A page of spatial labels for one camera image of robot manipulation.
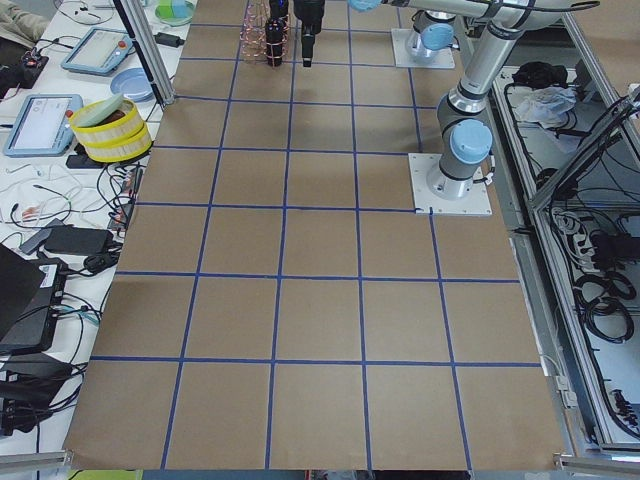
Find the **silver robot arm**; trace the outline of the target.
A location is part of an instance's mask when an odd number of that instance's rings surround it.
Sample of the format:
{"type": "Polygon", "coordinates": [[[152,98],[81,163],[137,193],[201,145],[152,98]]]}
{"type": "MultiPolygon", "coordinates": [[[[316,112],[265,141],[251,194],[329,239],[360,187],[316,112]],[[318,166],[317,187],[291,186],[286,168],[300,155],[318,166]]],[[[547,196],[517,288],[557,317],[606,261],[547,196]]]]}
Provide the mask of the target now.
{"type": "Polygon", "coordinates": [[[453,70],[455,61],[454,14],[417,10],[412,26],[391,30],[395,66],[453,70]]]}
{"type": "Polygon", "coordinates": [[[586,10],[597,1],[390,1],[390,6],[414,8],[426,15],[419,31],[421,45],[438,51],[433,29],[454,16],[487,22],[458,84],[442,97],[437,118],[444,151],[409,156],[414,209],[424,215],[489,216],[487,186],[492,173],[480,176],[480,165],[491,159],[493,135],[480,119],[494,79],[517,40],[539,30],[562,14],[586,10]]]}

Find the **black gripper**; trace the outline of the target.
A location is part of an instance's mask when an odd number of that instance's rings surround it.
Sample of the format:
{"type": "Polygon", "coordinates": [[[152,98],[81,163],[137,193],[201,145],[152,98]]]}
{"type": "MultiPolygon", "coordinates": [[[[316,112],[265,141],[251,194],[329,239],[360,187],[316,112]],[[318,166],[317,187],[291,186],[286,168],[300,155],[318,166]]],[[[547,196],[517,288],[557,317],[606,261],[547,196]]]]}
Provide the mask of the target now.
{"type": "Polygon", "coordinates": [[[325,0],[294,0],[294,14],[302,24],[302,63],[310,68],[314,56],[315,35],[322,30],[325,0]]]}

